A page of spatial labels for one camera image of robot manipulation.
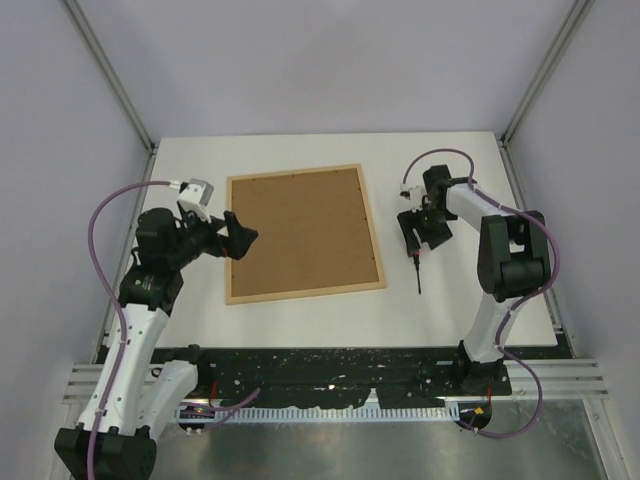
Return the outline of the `wooden picture frame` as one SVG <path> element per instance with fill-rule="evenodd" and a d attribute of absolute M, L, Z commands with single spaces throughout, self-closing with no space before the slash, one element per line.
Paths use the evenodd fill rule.
<path fill-rule="evenodd" d="M 259 233 L 226 265 L 227 304 L 386 287 L 361 165 L 232 176 L 227 205 Z"/>

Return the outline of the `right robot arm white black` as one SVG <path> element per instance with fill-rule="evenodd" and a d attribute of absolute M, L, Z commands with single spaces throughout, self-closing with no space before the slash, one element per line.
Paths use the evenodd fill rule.
<path fill-rule="evenodd" d="M 473 180 L 454 178 L 445 165 L 423 173 L 422 186 L 402 185 L 410 207 L 397 214 L 407 256 L 416 269 L 424 246 L 438 248 L 453 237 L 449 223 L 463 220 L 479 234 L 477 278 L 483 291 L 473 325 L 456 348 L 451 382 L 462 393 L 486 389 L 500 376 L 502 340 L 521 305 L 552 276 L 544 217 L 491 198 Z"/>

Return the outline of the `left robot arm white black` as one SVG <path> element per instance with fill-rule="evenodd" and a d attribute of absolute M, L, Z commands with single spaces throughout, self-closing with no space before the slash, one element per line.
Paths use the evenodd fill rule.
<path fill-rule="evenodd" d="M 109 349 L 93 394 L 73 428 L 58 431 L 54 450 L 75 479 L 147 479 L 158 441 L 189 395 L 201 398 L 214 383 L 196 347 L 164 363 L 151 386 L 145 381 L 157 341 L 182 289 L 182 270 L 203 254 L 242 259 L 257 239 L 236 215 L 198 218 L 171 210 L 142 213 L 134 263 L 117 297 L 118 338 Z"/>

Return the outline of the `red handled screwdriver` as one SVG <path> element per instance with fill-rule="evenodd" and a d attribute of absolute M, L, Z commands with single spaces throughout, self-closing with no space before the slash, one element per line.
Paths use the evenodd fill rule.
<path fill-rule="evenodd" d="M 416 273 L 416 282 L 417 282 L 417 290 L 418 294 L 422 294 L 422 285 L 421 285 L 421 273 L 420 273 L 420 254 L 418 252 L 414 253 L 412 256 L 412 261 Z"/>

